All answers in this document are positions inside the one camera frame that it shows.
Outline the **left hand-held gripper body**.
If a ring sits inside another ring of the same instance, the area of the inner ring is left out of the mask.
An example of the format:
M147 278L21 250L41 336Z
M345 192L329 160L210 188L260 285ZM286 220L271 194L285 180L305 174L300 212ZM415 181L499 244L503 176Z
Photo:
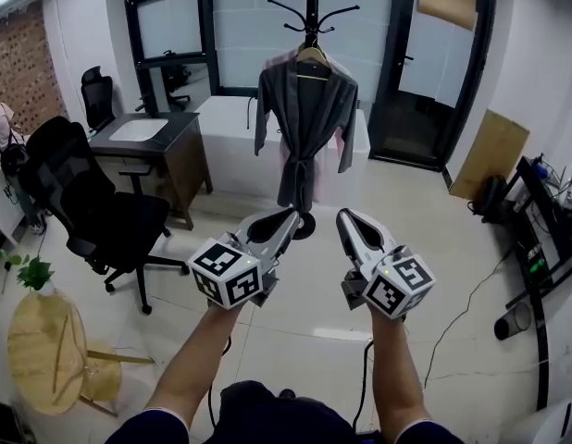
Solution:
M257 241L243 231L208 239L188 260L197 288L226 310L245 302L262 306L278 284L276 267L288 234Z

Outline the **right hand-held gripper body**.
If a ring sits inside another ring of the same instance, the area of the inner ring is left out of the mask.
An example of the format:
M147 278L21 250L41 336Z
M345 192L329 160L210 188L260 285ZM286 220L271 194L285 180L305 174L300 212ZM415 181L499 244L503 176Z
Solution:
M399 245L363 264L356 261L342 281L342 291L351 310L365 303L397 319L417 307L435 284L423 258Z

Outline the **grey bathrobe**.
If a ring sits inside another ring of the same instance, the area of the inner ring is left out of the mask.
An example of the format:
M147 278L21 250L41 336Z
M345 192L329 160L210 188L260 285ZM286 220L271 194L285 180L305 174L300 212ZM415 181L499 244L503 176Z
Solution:
M358 84L328 59L299 60L296 54L263 68L258 78L255 116L255 154L267 138L267 122L274 116L281 133L282 173L277 203L301 213L312 208L316 155L340 136L338 171L353 161Z

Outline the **pink garment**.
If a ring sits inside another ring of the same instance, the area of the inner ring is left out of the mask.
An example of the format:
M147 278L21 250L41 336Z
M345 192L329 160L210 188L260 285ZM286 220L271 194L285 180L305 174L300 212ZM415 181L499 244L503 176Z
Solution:
M289 52L282 53L277 55L273 58L268 59L263 66L263 69L271 68L275 65L281 64L287 60L295 58L297 56L298 49L292 49ZM341 65L337 60L335 60L330 55L325 54L325 57L333 67L338 69L341 73L345 74L347 77L352 77L350 71ZM314 158L314 167L315 167L315 178L314 178L314 193L313 193L313 202L323 204L326 201L326 182L322 180L323 175L328 166L328 148L330 148L330 144L335 143L333 147L337 147L338 156L340 161L342 159L342 152L344 148L344 142L342 139L342 127L337 127L331 137L330 141L324 145L319 152L315 155ZM280 167L284 168L285 163L290 155L290 150L286 146L283 137L280 138Z

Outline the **wooden clothes hanger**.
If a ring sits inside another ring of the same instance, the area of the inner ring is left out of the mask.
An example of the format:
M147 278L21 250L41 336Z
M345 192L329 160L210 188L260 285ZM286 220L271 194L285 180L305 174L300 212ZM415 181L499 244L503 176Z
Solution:
M332 72L327 58L313 45L298 51L296 71L299 79L318 81L328 81Z

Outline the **person's right forearm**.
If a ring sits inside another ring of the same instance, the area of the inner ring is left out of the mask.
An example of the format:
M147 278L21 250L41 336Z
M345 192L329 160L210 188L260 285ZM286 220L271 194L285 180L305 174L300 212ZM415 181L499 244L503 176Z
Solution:
M428 419L404 323L369 308L373 329L373 397L381 432L392 444L413 423Z

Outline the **person's left forearm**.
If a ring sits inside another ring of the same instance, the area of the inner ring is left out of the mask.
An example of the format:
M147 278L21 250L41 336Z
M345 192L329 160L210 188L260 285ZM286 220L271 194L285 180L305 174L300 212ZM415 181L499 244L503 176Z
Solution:
M172 358L146 407L178 415L189 426L217 375L221 357L242 310L212 305Z

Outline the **white low cabinet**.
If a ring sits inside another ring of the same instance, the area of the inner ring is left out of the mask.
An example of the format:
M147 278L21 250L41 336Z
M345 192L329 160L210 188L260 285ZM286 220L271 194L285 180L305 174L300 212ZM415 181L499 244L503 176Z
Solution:
M279 125L274 116L267 124L267 139L255 155L256 100L213 96L199 107L198 122L214 193L229 203L253 209L277 205L283 168ZM315 157L314 199L328 207L355 207L360 203L361 182L366 173L369 138L365 114L355 116L351 166L339 171L342 144L335 135Z

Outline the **dark wooden sink cabinet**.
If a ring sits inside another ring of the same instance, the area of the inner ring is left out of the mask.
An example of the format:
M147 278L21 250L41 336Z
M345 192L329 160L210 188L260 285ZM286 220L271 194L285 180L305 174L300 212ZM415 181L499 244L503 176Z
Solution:
M93 135L90 146L118 190L168 201L170 214L193 230L196 194L213 191L196 113L124 114Z

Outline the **black backpack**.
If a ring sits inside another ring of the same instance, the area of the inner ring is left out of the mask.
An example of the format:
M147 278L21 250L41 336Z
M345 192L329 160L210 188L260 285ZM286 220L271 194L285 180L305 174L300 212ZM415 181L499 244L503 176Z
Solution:
M482 223L496 224L502 220L502 202L507 184L504 177L488 177L479 187L474 200L467 207L474 216L480 216Z

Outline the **black trash can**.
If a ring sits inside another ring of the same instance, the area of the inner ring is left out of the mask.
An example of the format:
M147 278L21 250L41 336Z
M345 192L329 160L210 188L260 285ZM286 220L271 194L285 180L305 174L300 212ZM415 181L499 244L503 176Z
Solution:
M532 312L527 303L518 302L494 324L493 332L499 341L509 339L529 329L532 321Z

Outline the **leaning brown cardboard sheet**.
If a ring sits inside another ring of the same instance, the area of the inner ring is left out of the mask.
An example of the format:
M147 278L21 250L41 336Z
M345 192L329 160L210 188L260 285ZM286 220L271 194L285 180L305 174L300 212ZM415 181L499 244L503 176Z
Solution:
M528 136L529 131L515 121L487 109L450 194L474 201L488 178L506 179L520 159Z

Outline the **large black mesh office chair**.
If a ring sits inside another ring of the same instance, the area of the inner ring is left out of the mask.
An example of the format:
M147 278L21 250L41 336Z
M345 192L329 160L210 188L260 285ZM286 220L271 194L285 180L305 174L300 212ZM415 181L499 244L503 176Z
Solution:
M36 129L26 151L28 160L19 172L23 190L62 223L68 249L105 276L107 292L114 292L115 279L136 274L142 311L149 315L145 266L190 272L181 260L151 253L160 237L171 235L166 226L169 203L118 191L97 163L82 125L64 117L53 117Z

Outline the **person's shirt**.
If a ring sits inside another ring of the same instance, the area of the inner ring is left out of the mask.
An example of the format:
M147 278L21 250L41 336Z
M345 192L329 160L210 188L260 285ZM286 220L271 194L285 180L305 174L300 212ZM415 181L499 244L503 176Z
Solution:
M105 444L192 444L188 426L174 413L149 408L114 432ZM385 444L361 438L337 412L320 401L274 395L257 381L220 393L220 413L205 444Z

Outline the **black equipment desk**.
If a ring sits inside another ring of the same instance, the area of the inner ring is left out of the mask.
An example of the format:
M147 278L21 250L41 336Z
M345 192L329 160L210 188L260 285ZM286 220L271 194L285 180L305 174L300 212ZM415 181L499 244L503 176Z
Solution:
M524 301L530 306L539 362L536 404L539 411L548 405L553 362L543 302L572 277L572 214L558 205L558 195L548 184L549 177L541 174L544 168L540 156L521 157L504 193L509 194L521 183L524 199L506 198L501 203L524 284L524 290L505 309L511 310Z

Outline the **office chair behind glass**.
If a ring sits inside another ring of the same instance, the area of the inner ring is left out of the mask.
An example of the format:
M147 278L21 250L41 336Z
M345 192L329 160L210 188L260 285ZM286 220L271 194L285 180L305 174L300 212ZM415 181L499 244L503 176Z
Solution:
M184 111L191 102L190 95L175 96L174 92L187 86L191 72L184 65L166 65L161 68L161 76L170 111Z

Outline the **black framed glass partition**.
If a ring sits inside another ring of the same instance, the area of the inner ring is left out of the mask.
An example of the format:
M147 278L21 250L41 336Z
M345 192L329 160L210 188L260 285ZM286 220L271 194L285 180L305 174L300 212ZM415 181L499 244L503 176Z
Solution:
M276 0L301 14L306 0ZM214 95L250 96L263 63L305 40L303 22L267 0L124 0L139 87L166 65L202 63ZM475 101L496 0L472 31L417 11L417 0L319 0L318 45L347 68L367 114L372 159L442 171Z

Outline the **green potted plant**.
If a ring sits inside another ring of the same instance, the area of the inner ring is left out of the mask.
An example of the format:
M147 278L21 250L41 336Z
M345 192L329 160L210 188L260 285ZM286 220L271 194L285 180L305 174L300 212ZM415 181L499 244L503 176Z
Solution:
M24 257L16 253L8 253L1 249L0 255L10 266L18 268L17 282L28 290L33 290L43 296L52 296L56 293L56 288L52 282L51 264L41 260L39 255Z

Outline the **round wooden table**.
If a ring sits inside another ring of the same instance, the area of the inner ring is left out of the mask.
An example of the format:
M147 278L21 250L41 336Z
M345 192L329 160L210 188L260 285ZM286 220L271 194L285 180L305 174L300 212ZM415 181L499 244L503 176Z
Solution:
M155 364L151 357L122 355L86 337L76 306L63 294L27 294L7 335L9 371L23 399L38 413L56 416L83 403L116 417L122 365Z

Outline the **black coat rack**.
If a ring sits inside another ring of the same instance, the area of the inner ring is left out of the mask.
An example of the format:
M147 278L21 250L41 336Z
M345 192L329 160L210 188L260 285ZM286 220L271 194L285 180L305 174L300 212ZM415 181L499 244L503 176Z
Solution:
M286 10L291 11L295 15L297 15L301 21L303 22L303 27L301 29L294 28L293 26L287 24L285 27L291 31L302 32L305 35L305 40L301 46L298 47L298 50L303 49L304 47L309 47L311 45L315 46L316 48L320 49L318 45L318 35L323 33L328 33L333 31L332 27L329 27L325 30L321 29L321 25L325 20L328 18L350 12L355 11L359 8L359 6L350 6L346 8L342 8L333 12L330 12L325 17L321 17L318 13L319 11L319 0L306 0L306 10L304 14L301 14L297 10L286 6L276 0L267 0L270 4L280 6ZM311 215L311 210L307 213L301 213L296 210L299 214L299 225L297 230L293 234L293 238L297 241L305 240L310 237L316 228L316 220Z

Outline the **white vanity cabinet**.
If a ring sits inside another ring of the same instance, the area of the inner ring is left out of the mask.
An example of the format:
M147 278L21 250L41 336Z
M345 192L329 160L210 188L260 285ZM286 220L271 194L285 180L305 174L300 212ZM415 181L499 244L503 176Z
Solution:
M0 231L14 247L19 246L15 233L24 218L20 206L6 196L6 180L0 168Z

